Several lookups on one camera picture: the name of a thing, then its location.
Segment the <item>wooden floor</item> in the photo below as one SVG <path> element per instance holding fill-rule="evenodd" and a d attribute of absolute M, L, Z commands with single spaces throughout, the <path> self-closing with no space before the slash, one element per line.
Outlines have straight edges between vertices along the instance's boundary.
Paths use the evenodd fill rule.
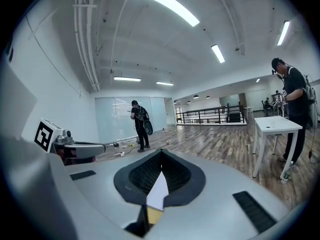
<path fill-rule="evenodd" d="M 255 112 L 255 117 L 262 117 L 262 112 Z M 162 131 L 149 137 L 152 149 L 165 148 L 172 151 L 180 151 L 192 154 L 208 160 L 233 167 L 248 177 L 252 178 L 255 164 L 258 159 L 258 150 L 252 154 L 255 135 L 254 120 L 248 120 L 246 126 L 200 126 L 178 125 L 169 128 L 167 133 Z M 317 175 L 319 175 L 320 163 L 311 164 L 308 153 L 313 139 L 312 130 L 306 131 L 303 151 L 293 169 L 292 179 L 283 185 L 280 182 L 280 174 L 284 163 L 277 161 L 277 157 L 283 155 L 287 144 L 287 136 L 278 138 L 276 155 L 272 155 L 274 136 L 267 136 L 264 156 L 256 178 L 252 178 L 276 196 L 278 196 L 289 209 L 293 209 L 299 203 L 305 201 L 312 188 Z M 125 151 L 125 156 L 137 154 L 137 148 L 121 148 L 128 144 L 120 144 L 115 148 L 109 146 L 106 153 L 99 155 L 99 161 L 120 158 L 116 153 Z M 315 131 L 313 143 L 312 162 L 320 160 L 320 129 Z"/>

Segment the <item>black railing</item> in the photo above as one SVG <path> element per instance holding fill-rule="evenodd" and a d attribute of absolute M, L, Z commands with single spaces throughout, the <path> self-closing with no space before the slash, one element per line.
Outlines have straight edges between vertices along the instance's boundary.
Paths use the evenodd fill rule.
<path fill-rule="evenodd" d="M 245 122 L 244 108 L 237 106 L 220 106 L 200 110 L 176 113 L 177 124 L 221 124 Z"/>

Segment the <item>black slot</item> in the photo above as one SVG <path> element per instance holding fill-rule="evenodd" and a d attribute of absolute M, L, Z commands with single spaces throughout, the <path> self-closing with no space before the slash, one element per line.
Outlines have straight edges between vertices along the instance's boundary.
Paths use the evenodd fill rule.
<path fill-rule="evenodd" d="M 76 180 L 80 180 L 80 179 L 83 179 L 83 178 L 86 178 L 86 177 L 89 177 L 89 176 L 92 176 L 92 175 L 95 175 L 95 174 L 96 173 L 93 170 L 86 170 L 86 171 L 83 171 L 83 172 L 70 174 L 70 177 L 71 177 L 71 179 L 73 181 L 76 181 Z"/>
<path fill-rule="evenodd" d="M 242 191 L 233 194 L 234 199 L 240 205 L 256 230 L 260 233 L 271 228 L 277 221 L 247 192 Z"/>

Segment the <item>fluorescent light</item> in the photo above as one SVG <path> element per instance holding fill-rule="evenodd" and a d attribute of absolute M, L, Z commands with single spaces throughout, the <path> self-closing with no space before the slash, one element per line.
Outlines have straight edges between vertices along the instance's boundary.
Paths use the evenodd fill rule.
<path fill-rule="evenodd" d="M 225 62 L 225 58 L 222 55 L 219 47 L 217 44 L 211 46 L 211 49 L 214 51 L 215 55 L 217 56 L 218 60 L 220 61 L 220 63 Z"/>
<path fill-rule="evenodd" d="M 165 85 L 165 86 L 173 86 L 173 83 L 167 83 L 167 82 L 156 82 L 158 85 Z"/>
<path fill-rule="evenodd" d="M 130 78 L 130 77 L 122 77 L 122 76 L 115 76 L 114 80 L 122 80 L 122 81 L 134 81 L 134 82 L 140 82 L 140 78 Z"/>
<path fill-rule="evenodd" d="M 279 39 L 279 42 L 278 42 L 277 46 L 280 46 L 282 44 L 282 42 L 284 41 L 286 33 L 288 31 L 288 28 L 289 28 L 289 25 L 290 25 L 290 21 L 285 21 L 284 22 L 283 30 L 282 30 L 282 33 L 281 33 L 281 36 L 280 36 L 280 39 Z"/>
<path fill-rule="evenodd" d="M 176 0 L 154 0 L 154 1 L 174 11 L 186 22 L 188 22 L 192 27 L 194 27 L 200 22 L 190 11 L 188 11 L 182 4 L 180 4 Z"/>

